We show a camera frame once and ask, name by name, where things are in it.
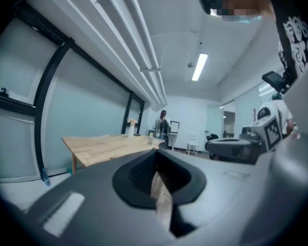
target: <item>wooden table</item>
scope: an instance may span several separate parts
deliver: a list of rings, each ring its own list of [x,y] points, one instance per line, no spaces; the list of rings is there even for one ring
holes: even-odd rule
[[[62,137],[67,148],[72,152],[72,173],[76,172],[76,161],[87,167],[113,158],[135,152],[158,149],[163,141],[153,139],[148,144],[148,136],[128,138],[125,134],[101,137]]]

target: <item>white graphic print on shirt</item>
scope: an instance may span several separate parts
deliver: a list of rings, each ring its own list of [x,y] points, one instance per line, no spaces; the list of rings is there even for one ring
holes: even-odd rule
[[[292,58],[298,77],[308,68],[308,25],[300,18],[289,17],[283,24],[286,35],[291,44]],[[285,56],[281,43],[279,43],[279,55],[284,67],[286,67]]]

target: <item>blue bottle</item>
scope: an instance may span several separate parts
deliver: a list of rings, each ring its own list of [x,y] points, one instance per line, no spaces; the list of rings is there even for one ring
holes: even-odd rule
[[[50,179],[49,179],[49,177],[48,177],[48,175],[46,173],[46,170],[42,169],[42,173],[43,173],[43,180],[44,180],[45,184],[47,186],[50,186]]]

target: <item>black shirt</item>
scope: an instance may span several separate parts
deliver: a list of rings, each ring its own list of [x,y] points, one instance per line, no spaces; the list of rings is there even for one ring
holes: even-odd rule
[[[308,0],[271,0],[285,71],[297,78],[308,69]]]

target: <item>person wearing black shirt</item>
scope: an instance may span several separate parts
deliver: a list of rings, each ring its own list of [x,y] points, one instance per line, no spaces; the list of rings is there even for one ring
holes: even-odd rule
[[[278,53],[291,85],[308,69],[308,0],[200,0],[207,14],[228,21],[263,16],[275,21]]]

